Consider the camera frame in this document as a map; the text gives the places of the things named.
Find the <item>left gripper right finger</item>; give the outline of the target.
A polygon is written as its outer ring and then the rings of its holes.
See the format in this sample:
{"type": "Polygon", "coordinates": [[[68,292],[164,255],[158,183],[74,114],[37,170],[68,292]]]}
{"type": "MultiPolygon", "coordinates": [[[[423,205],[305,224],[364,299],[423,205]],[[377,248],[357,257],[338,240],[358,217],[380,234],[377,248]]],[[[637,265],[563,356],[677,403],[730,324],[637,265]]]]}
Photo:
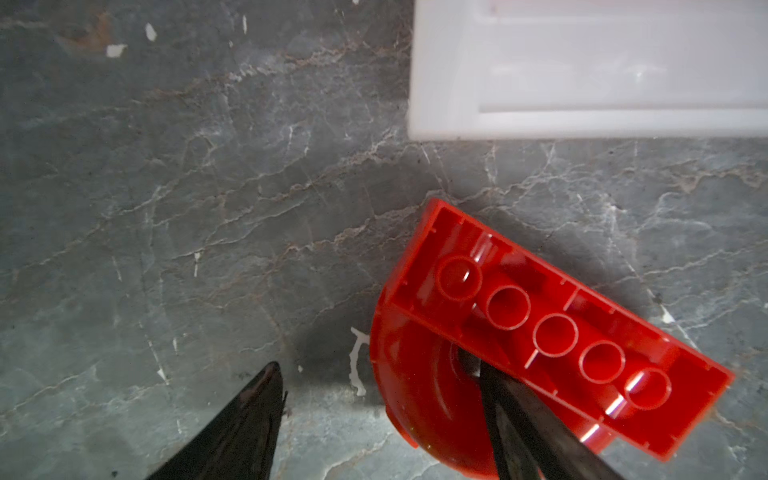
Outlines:
{"type": "Polygon", "coordinates": [[[491,472],[465,465],[472,479],[620,479],[599,452],[613,440],[601,425],[546,401],[474,354],[460,348],[458,365],[479,385],[491,472]]]}

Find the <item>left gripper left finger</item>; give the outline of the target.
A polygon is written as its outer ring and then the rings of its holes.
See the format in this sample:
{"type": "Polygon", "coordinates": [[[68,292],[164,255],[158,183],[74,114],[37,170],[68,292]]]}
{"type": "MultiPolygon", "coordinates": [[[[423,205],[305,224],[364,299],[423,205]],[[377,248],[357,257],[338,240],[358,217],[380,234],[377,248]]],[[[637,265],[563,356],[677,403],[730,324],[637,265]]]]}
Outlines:
{"type": "Polygon", "coordinates": [[[280,365],[268,363],[151,479],[268,479],[287,393],[280,365]]]}

